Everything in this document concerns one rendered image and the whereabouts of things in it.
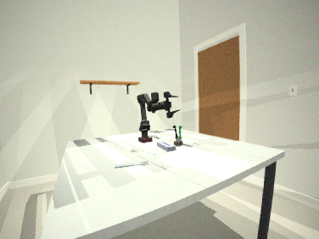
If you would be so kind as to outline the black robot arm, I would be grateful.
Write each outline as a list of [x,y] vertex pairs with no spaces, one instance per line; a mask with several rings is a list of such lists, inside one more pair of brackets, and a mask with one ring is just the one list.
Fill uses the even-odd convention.
[[150,124],[147,120],[145,103],[147,104],[147,110],[155,114],[158,109],[159,93],[152,92],[151,99],[147,93],[143,93],[137,96],[137,101],[140,104],[142,121],[140,123],[139,131],[142,132],[141,138],[148,138],[148,131],[150,130]]

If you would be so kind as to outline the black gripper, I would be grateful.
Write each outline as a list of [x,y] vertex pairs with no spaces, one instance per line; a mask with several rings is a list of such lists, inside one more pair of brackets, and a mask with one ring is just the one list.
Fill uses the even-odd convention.
[[180,109],[171,112],[170,104],[169,104],[169,97],[178,97],[178,96],[173,96],[173,95],[170,94],[170,92],[164,92],[164,97],[165,97],[166,101],[165,102],[159,102],[158,103],[158,109],[159,110],[167,109],[167,111],[168,111],[168,113],[166,113],[167,118],[172,118],[174,113],[179,111]]

